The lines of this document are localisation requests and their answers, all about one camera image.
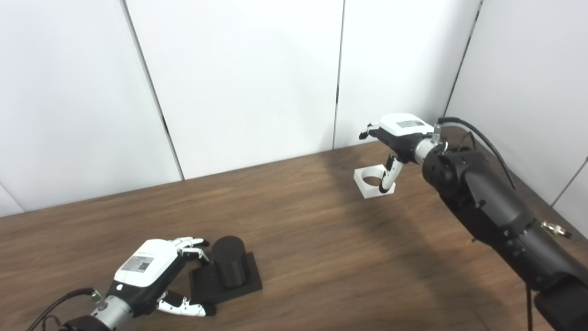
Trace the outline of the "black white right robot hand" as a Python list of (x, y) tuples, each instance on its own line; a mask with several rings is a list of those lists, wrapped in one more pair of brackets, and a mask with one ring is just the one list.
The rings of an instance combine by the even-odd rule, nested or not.
[(428, 153), (437, 146), (433, 136), (433, 126), (413, 114), (387, 114), (378, 122), (368, 124), (359, 134), (359, 140), (374, 137), (391, 150), (380, 178), (380, 195), (393, 192), (405, 164), (424, 163)]

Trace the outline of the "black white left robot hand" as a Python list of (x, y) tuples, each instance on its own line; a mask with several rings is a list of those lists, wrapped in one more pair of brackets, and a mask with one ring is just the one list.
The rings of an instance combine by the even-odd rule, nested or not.
[(133, 318), (149, 315), (156, 309), (168, 314), (210, 317), (215, 305), (194, 302), (168, 287), (189, 261), (208, 266), (202, 238), (181, 237), (174, 240), (149, 239), (115, 272), (107, 297), (122, 300)]

